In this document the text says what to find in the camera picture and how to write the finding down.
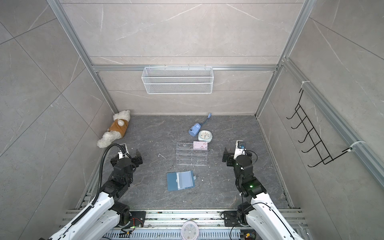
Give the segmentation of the white clock at front edge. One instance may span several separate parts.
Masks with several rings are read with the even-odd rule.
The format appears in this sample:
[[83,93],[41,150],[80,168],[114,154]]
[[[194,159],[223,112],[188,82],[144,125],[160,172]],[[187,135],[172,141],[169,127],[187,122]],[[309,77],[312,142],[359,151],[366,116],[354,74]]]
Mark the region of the white clock at front edge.
[[182,240],[197,240],[199,237],[199,227],[194,221],[187,221],[181,229]]

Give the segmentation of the small white round clock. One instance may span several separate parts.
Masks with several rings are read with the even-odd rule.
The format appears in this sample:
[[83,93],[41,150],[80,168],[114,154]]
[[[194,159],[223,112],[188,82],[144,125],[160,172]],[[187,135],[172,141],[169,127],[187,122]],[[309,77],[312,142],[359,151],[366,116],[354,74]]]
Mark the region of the small white round clock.
[[198,134],[198,140],[200,142],[210,143],[213,139],[213,134],[207,130],[201,130]]

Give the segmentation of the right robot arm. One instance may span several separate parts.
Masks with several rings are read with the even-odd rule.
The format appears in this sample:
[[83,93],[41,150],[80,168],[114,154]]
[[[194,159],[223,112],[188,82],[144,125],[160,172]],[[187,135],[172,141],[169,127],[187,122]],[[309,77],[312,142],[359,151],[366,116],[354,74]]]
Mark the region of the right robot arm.
[[276,208],[266,188],[254,176],[251,154],[245,149],[234,153],[223,152],[223,162],[233,168],[235,185],[240,195],[247,199],[238,205],[240,225],[247,225],[263,240],[301,240],[302,237]]

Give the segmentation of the clear acrylic organizer tray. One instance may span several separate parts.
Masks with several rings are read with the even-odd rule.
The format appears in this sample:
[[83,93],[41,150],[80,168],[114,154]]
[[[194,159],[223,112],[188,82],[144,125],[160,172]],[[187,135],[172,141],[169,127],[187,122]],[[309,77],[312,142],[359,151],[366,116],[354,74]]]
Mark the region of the clear acrylic organizer tray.
[[194,149],[193,143],[176,144],[176,164],[182,166],[207,166],[208,150]]

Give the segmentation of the pink white credit card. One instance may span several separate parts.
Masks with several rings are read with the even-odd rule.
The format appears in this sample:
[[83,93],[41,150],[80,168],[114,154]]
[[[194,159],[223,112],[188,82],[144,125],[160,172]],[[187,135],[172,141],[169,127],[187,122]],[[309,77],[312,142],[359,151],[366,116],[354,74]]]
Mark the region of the pink white credit card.
[[207,151],[208,150],[208,143],[207,142],[194,141],[193,142],[193,150]]

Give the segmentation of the blue leather card holder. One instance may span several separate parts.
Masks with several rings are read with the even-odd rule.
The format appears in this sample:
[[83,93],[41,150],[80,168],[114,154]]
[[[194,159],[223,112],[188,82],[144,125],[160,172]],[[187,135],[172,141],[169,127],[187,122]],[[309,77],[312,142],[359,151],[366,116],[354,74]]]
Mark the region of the blue leather card holder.
[[193,171],[167,173],[167,187],[169,192],[180,191],[195,187],[197,177]]

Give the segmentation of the white teddy bear brown vest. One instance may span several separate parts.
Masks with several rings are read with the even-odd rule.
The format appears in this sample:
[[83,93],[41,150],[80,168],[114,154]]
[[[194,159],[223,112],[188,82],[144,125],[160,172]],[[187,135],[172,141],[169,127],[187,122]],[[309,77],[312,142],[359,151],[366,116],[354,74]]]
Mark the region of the white teddy bear brown vest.
[[97,141],[97,146],[101,149],[108,147],[115,140],[124,137],[129,121],[131,119],[131,111],[121,111],[113,116],[113,123],[108,130],[103,134],[102,138]]

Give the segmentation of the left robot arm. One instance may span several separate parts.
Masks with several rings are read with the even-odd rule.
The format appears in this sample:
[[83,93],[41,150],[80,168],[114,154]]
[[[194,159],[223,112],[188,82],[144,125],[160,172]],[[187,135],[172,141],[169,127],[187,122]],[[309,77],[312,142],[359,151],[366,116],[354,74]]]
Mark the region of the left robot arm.
[[130,207],[119,202],[133,182],[133,173],[143,163],[136,151],[132,159],[121,154],[111,159],[113,172],[93,200],[50,240],[99,240],[114,227],[131,221]]

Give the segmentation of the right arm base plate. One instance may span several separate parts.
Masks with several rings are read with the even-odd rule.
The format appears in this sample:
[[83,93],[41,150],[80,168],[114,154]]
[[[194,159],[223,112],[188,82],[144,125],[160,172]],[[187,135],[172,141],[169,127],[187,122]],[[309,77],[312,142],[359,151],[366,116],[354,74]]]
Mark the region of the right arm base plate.
[[234,227],[240,223],[237,211],[223,211],[221,212],[221,218],[225,227]]

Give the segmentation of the aluminium front rail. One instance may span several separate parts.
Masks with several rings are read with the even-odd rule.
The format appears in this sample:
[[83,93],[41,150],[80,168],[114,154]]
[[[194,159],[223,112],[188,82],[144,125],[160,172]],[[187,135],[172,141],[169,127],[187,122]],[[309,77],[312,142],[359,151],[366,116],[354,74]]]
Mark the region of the aluminium front rail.
[[[198,234],[199,226],[218,225],[224,222],[227,227],[251,227],[264,240],[300,240],[301,236],[292,228],[284,216],[271,202],[255,202],[239,205],[235,220],[230,220],[229,212],[214,210],[188,210],[187,212],[156,213],[153,219],[139,220],[142,227],[182,225],[182,231]],[[127,206],[122,211],[102,204],[87,206],[61,230],[51,236],[52,240],[96,240],[114,227],[127,228],[135,217]]]

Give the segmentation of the blue brush tool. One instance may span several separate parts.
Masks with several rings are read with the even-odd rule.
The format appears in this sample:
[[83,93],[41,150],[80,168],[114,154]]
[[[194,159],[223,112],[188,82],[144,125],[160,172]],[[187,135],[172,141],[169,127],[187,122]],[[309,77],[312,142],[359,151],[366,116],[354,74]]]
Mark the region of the blue brush tool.
[[196,123],[194,124],[188,131],[188,133],[192,136],[195,137],[201,130],[202,126],[211,118],[212,114],[209,113],[207,119],[203,123]]

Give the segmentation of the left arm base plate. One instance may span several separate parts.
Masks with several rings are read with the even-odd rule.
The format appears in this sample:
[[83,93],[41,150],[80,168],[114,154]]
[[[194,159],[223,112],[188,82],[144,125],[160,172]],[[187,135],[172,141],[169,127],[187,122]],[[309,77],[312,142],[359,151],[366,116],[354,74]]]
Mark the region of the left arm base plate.
[[125,212],[120,215],[119,227],[143,227],[146,219],[146,211]]

